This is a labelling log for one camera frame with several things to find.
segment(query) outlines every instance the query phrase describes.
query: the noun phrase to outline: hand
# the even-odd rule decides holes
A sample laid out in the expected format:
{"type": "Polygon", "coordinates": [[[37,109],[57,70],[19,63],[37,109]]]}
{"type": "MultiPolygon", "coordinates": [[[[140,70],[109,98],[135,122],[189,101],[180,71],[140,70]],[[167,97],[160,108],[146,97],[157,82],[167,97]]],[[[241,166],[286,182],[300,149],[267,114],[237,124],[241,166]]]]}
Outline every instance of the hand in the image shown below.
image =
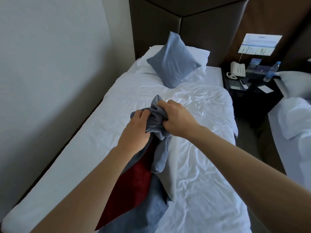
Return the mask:
{"type": "Polygon", "coordinates": [[[157,105],[165,109],[169,119],[163,121],[163,126],[174,136],[187,138],[189,133],[200,126],[185,107],[173,100],[168,102],[161,100],[157,105]]]}
{"type": "Polygon", "coordinates": [[[118,149],[134,156],[134,154],[145,147],[150,137],[150,133],[146,133],[149,115],[149,110],[137,110],[135,112],[135,115],[121,134],[117,145],[118,149]]]}

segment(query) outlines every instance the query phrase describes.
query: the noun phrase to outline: wall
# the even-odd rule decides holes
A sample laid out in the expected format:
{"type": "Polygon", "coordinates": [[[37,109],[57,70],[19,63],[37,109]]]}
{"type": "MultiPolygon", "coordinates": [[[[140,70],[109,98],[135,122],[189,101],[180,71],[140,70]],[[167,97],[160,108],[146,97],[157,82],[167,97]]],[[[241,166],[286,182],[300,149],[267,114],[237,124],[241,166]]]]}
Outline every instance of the wall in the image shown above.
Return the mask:
{"type": "Polygon", "coordinates": [[[102,0],[1,0],[0,220],[118,74],[102,0]]]}
{"type": "Polygon", "coordinates": [[[128,0],[103,0],[114,54],[121,75],[135,62],[130,6],[128,0]]]}
{"type": "Polygon", "coordinates": [[[242,63],[249,63],[253,57],[263,58],[262,64],[270,65],[281,60],[283,50],[310,10],[311,0],[249,0],[225,62],[239,60],[238,50],[247,33],[283,36],[271,56],[243,55],[242,63]]]}

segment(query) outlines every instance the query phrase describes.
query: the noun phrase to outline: person's left hand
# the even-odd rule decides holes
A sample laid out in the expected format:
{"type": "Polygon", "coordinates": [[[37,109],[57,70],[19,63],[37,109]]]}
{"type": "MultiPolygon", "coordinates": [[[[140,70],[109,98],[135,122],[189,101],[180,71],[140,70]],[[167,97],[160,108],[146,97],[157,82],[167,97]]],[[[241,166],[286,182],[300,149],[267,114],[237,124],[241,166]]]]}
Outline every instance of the person's left hand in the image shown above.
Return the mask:
{"type": "Polygon", "coordinates": [[[147,144],[150,133],[146,133],[149,110],[137,110],[128,125],[121,134],[117,148],[134,156],[147,144]]]}

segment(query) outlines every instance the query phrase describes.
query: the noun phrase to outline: nightstand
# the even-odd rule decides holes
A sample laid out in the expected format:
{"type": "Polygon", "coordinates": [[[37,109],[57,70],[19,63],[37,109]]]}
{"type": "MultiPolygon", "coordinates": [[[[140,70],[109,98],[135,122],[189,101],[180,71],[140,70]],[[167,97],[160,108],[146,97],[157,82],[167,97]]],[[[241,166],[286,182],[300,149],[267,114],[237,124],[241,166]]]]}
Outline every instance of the nightstand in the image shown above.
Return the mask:
{"type": "Polygon", "coordinates": [[[229,92],[233,101],[235,116],[246,118],[252,128],[257,128],[267,113],[283,98],[279,87],[274,79],[265,83],[264,75],[254,73],[246,73],[245,78],[230,79],[226,76],[226,72],[230,72],[230,64],[221,70],[224,88],[229,92]],[[247,90],[243,89],[240,79],[247,84],[247,90]],[[263,84],[273,92],[265,93],[257,87],[263,84]]]}

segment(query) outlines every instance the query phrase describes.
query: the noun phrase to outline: white wall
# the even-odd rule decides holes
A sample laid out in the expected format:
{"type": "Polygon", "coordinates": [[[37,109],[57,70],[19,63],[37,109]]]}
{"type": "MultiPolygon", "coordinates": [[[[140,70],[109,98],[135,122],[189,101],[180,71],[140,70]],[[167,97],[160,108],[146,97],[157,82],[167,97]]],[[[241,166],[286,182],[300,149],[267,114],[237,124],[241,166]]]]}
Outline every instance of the white wall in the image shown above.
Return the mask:
{"type": "Polygon", "coordinates": [[[103,0],[118,73],[126,72],[135,62],[130,6],[128,0],[103,0]]]}
{"type": "Polygon", "coordinates": [[[0,221],[117,77],[102,0],[0,0],[0,221]]]}

